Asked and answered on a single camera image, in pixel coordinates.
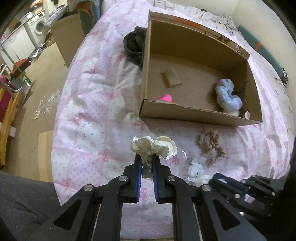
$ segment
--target cardboard panel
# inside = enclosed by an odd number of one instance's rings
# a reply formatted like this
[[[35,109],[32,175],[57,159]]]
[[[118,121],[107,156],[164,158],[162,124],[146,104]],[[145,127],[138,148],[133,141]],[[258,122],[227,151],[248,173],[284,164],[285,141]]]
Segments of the cardboard panel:
[[[142,83],[141,83],[141,100],[147,98],[147,80],[149,72],[150,61],[150,40],[151,40],[151,21],[148,22],[148,27],[145,36],[145,47],[143,56],[143,70],[142,70]]]
[[[174,67],[182,84],[173,88],[169,86],[164,76],[169,67]],[[217,103],[215,87],[225,74],[189,60],[155,53],[150,54],[149,70],[147,99],[155,100],[170,94],[174,103],[223,111]]]
[[[226,44],[171,23],[152,21],[150,44],[152,53],[185,58],[224,73],[245,62]]]
[[[161,103],[150,100],[143,100],[140,109],[140,117],[194,121],[224,126],[246,126],[260,123],[259,121],[234,117],[220,112],[195,109],[179,104]]]
[[[149,20],[157,20],[159,22],[165,22],[165,23],[173,23],[179,26],[183,26],[186,28],[190,28],[192,30],[204,33],[210,37],[213,37],[222,43],[227,44],[229,47],[234,49],[237,53],[241,54],[245,59],[249,59],[250,54],[241,46],[238,46],[235,42],[230,40],[229,38],[225,37],[224,35],[207,28],[206,26],[203,26],[199,23],[183,19],[180,17],[176,17],[169,14],[159,13],[159,12],[149,12]]]
[[[257,86],[249,64],[243,63],[228,73],[234,83],[234,95],[238,95],[243,103],[239,116],[250,112],[250,119],[262,122],[262,112]]]

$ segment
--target bed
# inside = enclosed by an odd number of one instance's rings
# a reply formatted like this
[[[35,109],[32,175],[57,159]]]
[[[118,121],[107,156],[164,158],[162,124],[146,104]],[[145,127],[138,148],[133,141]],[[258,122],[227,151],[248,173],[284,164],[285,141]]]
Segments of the bed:
[[[231,128],[139,118],[141,70],[127,60],[123,38],[135,26],[147,26],[149,9],[203,24],[250,53],[262,124]],[[182,151],[189,160],[201,154],[196,138],[205,129],[218,130],[226,152],[214,167],[205,168],[206,174],[220,172],[237,180],[251,174],[271,178],[286,174],[294,140],[291,104],[275,70],[249,46],[229,15],[215,16],[164,0],[103,1],[102,11],[71,63],[57,109],[52,174],[61,204],[85,184],[100,186],[121,175],[124,167],[133,163],[130,143],[134,136],[173,139],[179,153],[161,162],[174,175],[185,161]],[[123,206],[121,237],[138,240],[172,236],[170,205],[157,204],[153,182],[142,179],[140,202]]]

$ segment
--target blue gripper pad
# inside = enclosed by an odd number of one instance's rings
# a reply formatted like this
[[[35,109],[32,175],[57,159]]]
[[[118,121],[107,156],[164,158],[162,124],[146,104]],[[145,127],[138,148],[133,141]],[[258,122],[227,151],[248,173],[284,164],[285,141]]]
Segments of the blue gripper pad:
[[[141,192],[141,178],[142,178],[142,161],[139,163],[138,167],[138,176],[137,176],[137,202],[140,199],[140,192]]]
[[[213,178],[214,179],[219,179],[219,180],[225,180],[227,182],[227,185],[232,186],[233,188],[236,188],[236,189],[240,190],[243,193],[243,195],[246,194],[244,186],[241,183],[239,183],[238,181],[236,181],[236,180],[234,180],[232,178],[226,177],[226,176],[222,175],[221,173],[214,174]]]
[[[158,194],[158,180],[156,175],[156,168],[153,168],[153,185],[154,185],[155,201],[158,202],[159,194]]]

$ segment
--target cardboard box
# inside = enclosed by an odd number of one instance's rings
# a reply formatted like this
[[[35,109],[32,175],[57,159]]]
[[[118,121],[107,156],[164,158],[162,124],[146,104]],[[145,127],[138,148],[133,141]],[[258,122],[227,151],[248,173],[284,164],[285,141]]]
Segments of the cardboard box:
[[[59,19],[51,27],[51,31],[65,65],[69,68],[84,39],[79,14]]]
[[[140,117],[194,121],[226,126],[262,123],[256,83],[248,64],[249,53],[225,36],[179,17],[149,12],[144,50]],[[182,84],[170,88],[164,71],[173,67]],[[222,113],[216,84],[231,79],[232,94],[243,107],[240,117]],[[173,103],[157,102],[170,94]],[[250,118],[243,118],[248,111]]]

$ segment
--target plastic packaging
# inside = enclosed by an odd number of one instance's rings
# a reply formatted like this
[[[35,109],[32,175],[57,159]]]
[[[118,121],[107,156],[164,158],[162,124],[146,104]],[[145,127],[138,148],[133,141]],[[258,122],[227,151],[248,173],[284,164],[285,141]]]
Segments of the plastic packaging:
[[[35,111],[34,119],[39,118],[39,116],[44,113],[46,113],[48,116],[51,116],[53,112],[56,110],[60,98],[61,92],[58,90],[52,94],[43,96],[40,99],[37,111]]]
[[[184,162],[183,167],[179,173],[180,178],[185,182],[194,184],[195,186],[201,186],[202,184],[207,184],[211,179],[210,175],[205,174],[203,166],[205,165],[207,158],[202,156],[195,156],[191,162]]]

